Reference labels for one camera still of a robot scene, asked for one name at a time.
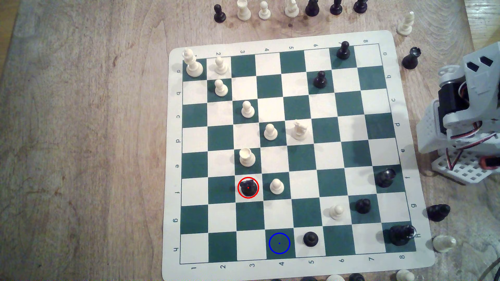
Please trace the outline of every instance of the wood grain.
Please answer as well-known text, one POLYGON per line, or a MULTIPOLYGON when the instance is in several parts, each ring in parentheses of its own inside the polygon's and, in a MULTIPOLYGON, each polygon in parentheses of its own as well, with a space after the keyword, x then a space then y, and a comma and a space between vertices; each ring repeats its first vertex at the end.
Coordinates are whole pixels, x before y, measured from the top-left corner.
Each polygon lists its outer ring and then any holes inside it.
MULTIPOLYGON (((303 11, 306 0, 297 2, 303 11)), ((161 280, 174 48, 390 30, 401 58, 422 49, 415 70, 401 69, 415 143, 415 125, 437 96, 438 68, 473 50, 459 0, 370 1, 363 15, 344 0, 335 18, 324 1, 317 17, 293 19, 282 1, 270 1, 268 21, 252 0, 246 22, 235 1, 220 4, 223 24, 206 1, 21 2, 0 85, 0 280, 161 280), (415 25, 400 37, 395 26, 407 11, 415 25)), ((477 280, 499 255, 499 181, 458 185, 429 171, 433 155, 417 155, 427 204, 453 210, 431 230, 459 245, 413 272, 417 280, 477 280)))

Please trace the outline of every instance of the captured chess piece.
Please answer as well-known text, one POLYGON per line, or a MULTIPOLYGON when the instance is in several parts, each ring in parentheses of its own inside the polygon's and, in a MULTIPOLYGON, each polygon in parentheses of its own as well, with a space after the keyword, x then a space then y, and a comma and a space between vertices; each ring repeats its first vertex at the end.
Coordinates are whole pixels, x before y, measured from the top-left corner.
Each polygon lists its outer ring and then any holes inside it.
POLYGON ((407 70, 415 69, 419 64, 420 54, 421 54, 420 48, 418 47, 411 48, 409 50, 409 54, 403 58, 401 65, 407 70))

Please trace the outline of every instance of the black pawn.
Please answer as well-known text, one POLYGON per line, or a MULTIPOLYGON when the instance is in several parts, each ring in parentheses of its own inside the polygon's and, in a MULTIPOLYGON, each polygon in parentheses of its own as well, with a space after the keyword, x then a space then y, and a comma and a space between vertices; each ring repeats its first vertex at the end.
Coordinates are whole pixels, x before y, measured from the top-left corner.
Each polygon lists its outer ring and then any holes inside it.
POLYGON ((381 188, 388 188, 393 184, 396 172, 393 169, 386 169, 375 176, 375 184, 381 188))
POLYGON ((304 244, 308 247, 314 247, 316 244, 318 244, 318 235, 312 231, 307 232, 304 234, 304 244))
POLYGON ((407 69, 412 70, 419 64, 420 48, 413 47, 409 50, 409 54, 403 58, 401 65, 407 69))
POLYGON ((440 222, 444 220, 452 208, 446 204, 432 205, 427 207, 427 217, 433 222, 440 222))
POLYGON ((330 6, 330 14, 338 16, 342 13, 342 0, 334 0, 333 5, 330 6))
POLYGON ((226 20, 226 14, 222 11, 222 7, 219 4, 213 6, 215 14, 213 15, 213 20, 221 24, 226 20))
POLYGON ((344 41, 340 44, 340 49, 337 50, 337 58, 341 60, 347 60, 351 55, 349 50, 349 42, 344 41))
POLYGON ((372 208, 372 203, 370 202, 370 199, 359 199, 356 201, 356 205, 354 206, 356 211, 360 214, 366 214, 370 212, 370 209, 372 208))

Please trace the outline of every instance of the green square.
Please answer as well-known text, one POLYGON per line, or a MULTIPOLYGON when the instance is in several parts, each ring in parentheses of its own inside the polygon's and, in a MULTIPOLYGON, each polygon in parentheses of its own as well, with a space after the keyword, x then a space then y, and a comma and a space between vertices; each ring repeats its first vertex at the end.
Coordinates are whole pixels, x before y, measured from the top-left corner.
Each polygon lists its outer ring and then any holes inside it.
POLYGON ((284 119, 309 119, 311 118, 311 108, 309 107, 309 96, 285 96, 283 98, 284 119))
POLYGON ((353 227, 349 225, 323 226, 324 250, 328 257, 355 255, 353 227))
POLYGON ((263 173, 262 174, 262 191, 264 192, 265 200, 279 200, 279 199, 290 199, 290 176, 287 172, 276 172, 276 173, 263 173), (271 192, 269 186, 274 179, 279 179, 283 185, 284 190, 281 194, 274 194, 271 192))
POLYGON ((293 227, 318 227, 322 225, 319 198, 292 199, 293 227))
POLYGON ((349 196, 350 219, 353 225, 380 223, 379 201, 376 194, 351 195, 349 196), (371 209, 368 213, 358 213, 356 211, 356 201, 359 199, 369 199, 371 209))
POLYGON ((225 96, 218 96, 216 94, 216 84, 215 80, 208 80, 206 82, 206 101, 209 103, 213 102, 226 102, 233 100, 233 84, 231 78, 221 79, 222 83, 227 86, 227 94, 225 96))
POLYGON ((363 111, 360 91, 336 92, 335 101, 337 103, 338 116, 361 115, 365 113, 363 111))
POLYGON ((415 247, 415 239, 422 239, 422 238, 413 238, 410 239, 408 244, 403 245, 403 246, 396 246, 391 243, 391 240, 389 239, 389 229, 393 226, 396 225, 411 225, 411 221, 400 221, 400 222, 384 222, 382 223, 382 233, 383 233, 383 241, 385 243, 385 251, 387 253, 402 253, 402 252, 416 252, 417 248, 415 247))
POLYGON ((182 61, 182 81, 198 81, 198 80, 207 80, 207 59, 206 58, 197 58, 197 62, 203 66, 203 72, 200 74, 198 77, 191 77, 189 74, 186 72, 186 68, 188 65, 182 61))
POLYGON ((318 118, 312 120, 314 143, 334 143, 341 141, 339 120, 337 117, 318 118))
POLYGON ((240 163, 240 149, 234 150, 234 172, 235 175, 250 175, 262 173, 261 166, 261 149, 250 148, 251 152, 255 155, 255 164, 250 167, 245 167, 240 163))
POLYGON ((344 169, 317 170, 317 183, 320 197, 347 195, 344 169))
POLYGON ((233 124, 247 124, 247 123, 258 123, 259 122, 259 107, 257 106, 256 99, 248 100, 255 110, 255 114, 246 118, 242 115, 242 108, 244 100, 235 100, 232 102, 232 122, 233 124))
POLYGON ((372 165, 368 140, 342 142, 344 167, 367 167, 372 165))
POLYGON ((182 127, 204 127, 207 125, 207 104, 184 104, 182 106, 182 127))
POLYGON ((281 73, 306 72, 306 60, 303 50, 279 53, 281 73))
POLYGON ((181 206, 180 234, 209 232, 209 206, 181 206))
POLYGON ((316 170, 313 144, 289 145, 287 148, 290 171, 316 170))
POLYGON ((257 76, 257 97, 259 99, 283 97, 281 74, 257 76))
POLYGON ((334 92, 334 81, 332 79, 331 70, 323 70, 326 78, 326 86, 324 88, 316 88, 313 84, 314 79, 318 76, 318 71, 312 71, 307 73, 307 87, 309 88, 309 95, 313 94, 325 94, 334 92))
POLYGON ((236 230, 252 231, 264 229, 264 202, 236 203, 236 230))
POLYGON ((367 114, 364 119, 366 120, 366 131, 369 140, 396 137, 391 113, 367 114))
POLYGON ((287 145, 287 131, 285 129, 285 121, 259 123, 260 133, 260 147, 281 147, 287 145), (268 140, 264 137, 264 130, 267 124, 273 124, 274 128, 278 131, 278 136, 273 140, 268 140))
POLYGON ((330 48, 330 61, 331 69, 350 69, 356 67, 356 54, 354 52, 354 46, 349 46, 350 56, 348 59, 340 59, 337 57, 337 51, 340 47, 330 48))
POLYGON ((191 152, 182 154, 182 178, 205 178, 209 173, 208 152, 191 152))
POLYGON ((216 176, 208 178, 208 203, 236 202, 235 176, 216 176))
POLYGON ((293 228, 266 229, 265 243, 268 260, 295 258, 295 239, 293 228))
POLYGON ((208 234, 208 262, 236 262, 237 244, 236 231, 208 234))
POLYGON ((255 55, 237 55, 231 57, 232 77, 255 76, 255 55))
POLYGON ((357 69, 361 90, 385 89, 386 75, 383 66, 360 67, 357 69))
POLYGON ((233 148, 233 125, 208 127, 209 151, 232 150, 233 148))

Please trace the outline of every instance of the white square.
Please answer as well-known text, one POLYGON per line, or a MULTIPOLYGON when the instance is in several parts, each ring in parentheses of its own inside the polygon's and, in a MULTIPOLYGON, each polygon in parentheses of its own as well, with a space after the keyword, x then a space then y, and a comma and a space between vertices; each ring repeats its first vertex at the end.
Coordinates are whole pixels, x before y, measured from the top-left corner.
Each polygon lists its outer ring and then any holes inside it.
POLYGON ((234 124, 232 126, 232 135, 234 149, 253 149, 261 146, 261 132, 259 123, 234 124))
POLYGON ((354 53, 356 53, 356 66, 358 68, 382 65, 378 44, 354 46, 354 53))
POLYGON ((235 175, 235 151, 215 150, 208 152, 208 177, 235 175))
POLYGON ((405 192, 378 193, 378 211, 382 223, 408 222, 408 202, 405 192))
POLYGON ((194 233, 180 236, 180 263, 208 263, 209 234, 194 233))
POLYGON ((217 101, 206 104, 206 122, 208 126, 233 124, 233 102, 217 101))
POLYGON ((333 90, 335 93, 361 90, 357 68, 332 69, 333 90))
POLYGON ((332 69, 330 49, 313 49, 304 51, 305 71, 325 71, 332 69))
POLYGON ((181 206, 207 205, 209 203, 209 178, 183 178, 181 192, 181 206))
POLYGON ((236 203, 208 204, 208 232, 236 231, 236 203))
POLYGON ((337 117, 335 93, 317 93, 309 95, 311 118, 337 117))
POLYGON ((292 200, 264 201, 264 228, 267 230, 291 229, 294 227, 292 200))
POLYGON ((382 223, 361 223, 352 225, 354 250, 356 254, 385 253, 382 223))
POLYGON ((372 166, 345 168, 344 173, 348 195, 366 195, 377 193, 377 187, 374 182, 374 170, 372 166))
POLYGON ((295 240, 295 256, 301 257, 320 257, 325 256, 325 236, 323 235, 322 226, 296 227, 293 229, 293 238, 295 240), (317 244, 314 247, 309 247, 304 244, 304 234, 308 232, 317 234, 317 244))
POLYGON ((364 115, 339 116, 338 130, 341 142, 368 140, 367 122, 364 115))
POLYGON ((292 199, 320 197, 316 170, 291 171, 290 196, 292 199))
POLYGON ((259 98, 258 103, 258 121, 275 122, 285 120, 285 106, 283 97, 259 98))
POLYGON ((235 77, 231 80, 233 101, 257 99, 257 76, 235 77))
POLYGON ((209 150, 207 127, 182 128, 182 153, 209 150))
POLYGON ((267 245, 264 229, 236 231, 236 258, 238 261, 265 260, 267 258, 267 245))
POLYGON ((257 76, 281 74, 280 53, 256 54, 255 73, 257 76))
POLYGON ((320 197, 319 205, 321 207, 321 223, 323 226, 343 226, 352 224, 351 207, 347 195, 320 197), (337 205, 343 207, 344 213, 337 219, 333 219, 330 217, 330 208, 337 205))
POLYGON ((361 100, 363 102, 364 114, 391 112, 387 89, 362 90, 361 100))
POLYGON ((261 147, 260 163, 263 174, 288 172, 290 169, 287 146, 261 147))
POLYGON ((306 72, 283 73, 281 87, 283 97, 309 95, 308 75, 306 72))
POLYGON ((205 104, 207 102, 207 80, 186 81, 182 83, 182 104, 205 104))
POLYGON ((395 138, 369 139, 371 165, 397 165, 400 163, 398 146, 395 138))
POLYGON ((316 158, 316 169, 318 170, 344 167, 344 156, 340 141, 315 143, 314 157, 316 158))

